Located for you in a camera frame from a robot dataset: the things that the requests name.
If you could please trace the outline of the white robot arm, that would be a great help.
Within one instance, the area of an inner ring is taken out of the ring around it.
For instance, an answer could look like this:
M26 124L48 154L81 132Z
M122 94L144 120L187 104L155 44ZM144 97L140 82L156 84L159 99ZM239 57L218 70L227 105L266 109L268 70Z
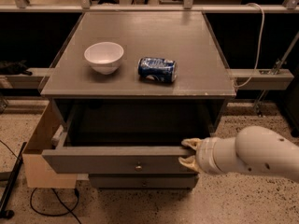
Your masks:
M299 181L299 146L272 130L249 126L236 137L184 139L195 154L179 157L181 165L196 173L280 176Z

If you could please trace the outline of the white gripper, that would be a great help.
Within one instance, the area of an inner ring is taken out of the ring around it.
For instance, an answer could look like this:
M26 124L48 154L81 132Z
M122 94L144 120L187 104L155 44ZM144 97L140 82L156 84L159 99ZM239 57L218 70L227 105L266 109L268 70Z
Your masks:
M196 151L196 154L187 158L179 157L178 161L181 165L196 173L223 175L224 172L217 165L214 158L214 151L219 142L220 138L217 137L208 137L203 140L199 138L183 139L181 144L192 148Z

